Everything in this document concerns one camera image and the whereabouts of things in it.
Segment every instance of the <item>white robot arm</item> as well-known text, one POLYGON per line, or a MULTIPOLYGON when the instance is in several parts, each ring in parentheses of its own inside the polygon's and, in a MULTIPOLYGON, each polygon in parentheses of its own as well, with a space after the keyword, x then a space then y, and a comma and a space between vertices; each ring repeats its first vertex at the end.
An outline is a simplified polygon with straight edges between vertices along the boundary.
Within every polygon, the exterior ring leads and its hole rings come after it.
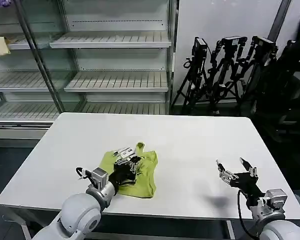
MULTIPOLYGON (((93 175, 108 174, 101 168, 91 172, 93 175)), ((93 180, 102 180, 102 175, 93 180)), ((55 219, 35 235, 34 240, 83 240, 100 222, 101 212, 108 207, 116 194, 115 186, 107 180, 100 190, 92 184, 86 193, 70 196, 62 205, 55 219)))
POLYGON ((223 165, 216 161, 219 177, 228 185, 239 188, 237 204, 239 219, 243 230, 253 240, 300 240, 300 227, 293 222, 286 221, 283 206, 288 198, 282 189, 267 190, 261 192, 257 186, 259 179, 257 168, 252 167, 249 162, 240 158, 246 172, 235 173, 225 170, 223 165), (246 206, 252 212, 256 221, 252 235, 245 227, 240 211, 240 194, 246 198, 246 206))
POLYGON ((131 148, 122 148, 114 153, 117 161, 114 172, 101 168, 88 171, 77 167, 76 172, 91 184, 85 193, 70 196, 62 205, 61 212, 33 240, 83 240, 100 222, 101 212, 109 207, 119 186, 126 180, 135 180, 135 165, 140 160, 131 148))

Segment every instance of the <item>metal frame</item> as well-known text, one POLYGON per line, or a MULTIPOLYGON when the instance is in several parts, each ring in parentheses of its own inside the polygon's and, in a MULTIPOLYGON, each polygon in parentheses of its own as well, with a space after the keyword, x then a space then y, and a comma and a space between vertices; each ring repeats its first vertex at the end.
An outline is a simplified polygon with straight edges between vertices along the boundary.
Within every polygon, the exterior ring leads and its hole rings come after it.
POLYGON ((267 39, 276 42, 292 0, 282 0, 267 39))
POLYGON ((32 33, 32 31, 30 29, 27 17, 25 15, 23 5, 20 0, 14 0, 14 5, 15 5, 15 10, 16 10, 16 14, 17 14, 20 26, 24 32, 24 35, 29 44, 29 47, 33 54, 33 57, 35 58, 35 61, 37 62, 38 68, 42 74, 44 82, 51 94, 53 102, 54 102, 57 110, 59 111, 59 113, 63 113, 63 112, 65 112, 65 107, 63 106, 63 103, 61 102, 59 94, 56 91, 55 86, 51 80, 50 73, 48 72, 46 65, 43 61, 41 52, 38 49, 37 43, 34 38, 34 34, 32 33))

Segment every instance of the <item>robot finger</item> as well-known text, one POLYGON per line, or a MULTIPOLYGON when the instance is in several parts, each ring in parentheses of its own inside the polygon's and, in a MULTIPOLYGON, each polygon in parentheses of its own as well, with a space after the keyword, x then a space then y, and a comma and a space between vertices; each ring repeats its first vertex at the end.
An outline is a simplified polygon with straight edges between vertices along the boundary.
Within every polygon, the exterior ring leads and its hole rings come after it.
POLYGON ((250 171, 250 168, 253 168, 250 165, 250 163, 248 161, 244 160, 242 157, 240 157, 240 162, 244 166, 245 170, 248 171, 248 172, 250 171))

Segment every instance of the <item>black cable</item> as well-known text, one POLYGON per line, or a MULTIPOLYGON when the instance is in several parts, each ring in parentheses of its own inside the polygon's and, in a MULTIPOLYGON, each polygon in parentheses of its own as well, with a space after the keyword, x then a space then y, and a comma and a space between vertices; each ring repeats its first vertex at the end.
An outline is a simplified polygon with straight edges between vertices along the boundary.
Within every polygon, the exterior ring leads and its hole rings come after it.
POLYGON ((254 240, 259 240, 260 238, 258 236, 254 236, 252 235, 247 229, 246 229, 246 226, 244 224, 244 221, 242 220, 242 215, 241 215, 241 208, 240 208, 240 193, 242 193, 241 189, 238 191, 238 194, 237 194, 237 206, 238 206, 238 213, 239 213, 239 220, 240 220, 240 223, 241 223, 241 226, 243 228, 243 230, 245 231, 245 233, 252 239, 254 240))
MULTIPOLYGON (((83 171, 83 168, 82 168, 82 167, 77 167, 77 168, 75 169, 75 171, 76 171, 76 173, 77 173, 80 177, 82 177, 82 171, 83 171)), ((87 171, 86 171, 85 174, 87 174, 87 175, 84 176, 83 179, 89 179, 89 180, 90 180, 90 183, 91 183, 96 189, 98 189, 98 186, 95 184, 93 178, 91 177, 91 172, 87 172, 87 171)))

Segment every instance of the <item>tripod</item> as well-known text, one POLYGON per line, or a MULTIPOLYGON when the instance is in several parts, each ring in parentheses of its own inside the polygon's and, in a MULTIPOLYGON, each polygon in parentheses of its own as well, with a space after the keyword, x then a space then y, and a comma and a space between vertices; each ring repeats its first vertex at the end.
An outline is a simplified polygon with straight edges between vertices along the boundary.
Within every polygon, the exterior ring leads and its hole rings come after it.
POLYGON ((238 85, 236 81, 236 74, 238 71, 239 63, 242 61, 241 55, 243 53, 244 46, 246 45, 247 37, 226 37, 223 38, 221 41, 216 43, 215 50, 211 54, 210 63, 212 64, 212 68, 208 70, 209 78, 205 77, 205 84, 202 85, 202 88, 189 102, 188 108, 190 112, 193 110, 196 103, 204 102, 200 100, 204 95, 207 96, 209 99, 211 110, 213 111, 214 115, 219 115, 219 111, 217 109, 217 103, 224 97, 227 96, 228 92, 231 92, 235 98, 239 99, 239 92, 238 92, 238 85), (217 63, 217 56, 221 51, 222 47, 224 47, 224 58, 220 61, 219 65, 217 63), (235 53, 238 50, 236 56, 236 63, 234 62, 233 58, 235 57, 235 53), (230 79, 233 80, 232 82, 227 82, 224 84, 225 77, 227 71, 231 67, 231 77, 230 79), (214 83, 214 79, 216 74, 220 71, 220 75, 218 80, 214 83), (232 92, 231 88, 234 86, 235 93, 232 92))
POLYGON ((187 61, 183 64, 183 67, 189 69, 177 94, 171 105, 171 110, 174 109, 174 106, 177 102, 177 99, 180 95, 184 97, 181 114, 188 114, 189 110, 187 109, 187 103, 191 102, 195 98, 195 94, 200 90, 200 85, 202 82, 202 75, 204 79, 207 79, 206 71, 204 70, 206 58, 207 58, 207 49, 208 45, 206 42, 199 37, 194 39, 194 45, 192 47, 192 59, 187 58, 187 61), (186 94, 182 92, 186 83, 189 81, 189 85, 186 91, 186 94))
POLYGON ((257 85, 259 83, 259 79, 261 78, 263 69, 277 60, 276 55, 278 52, 278 47, 276 46, 276 43, 264 37, 252 37, 248 56, 251 57, 254 51, 255 54, 253 56, 253 60, 251 60, 249 63, 246 63, 246 65, 242 68, 241 74, 238 76, 238 78, 243 78, 245 73, 250 69, 250 67, 253 66, 247 84, 242 81, 243 94, 237 106, 239 114, 242 104, 256 93, 257 85))

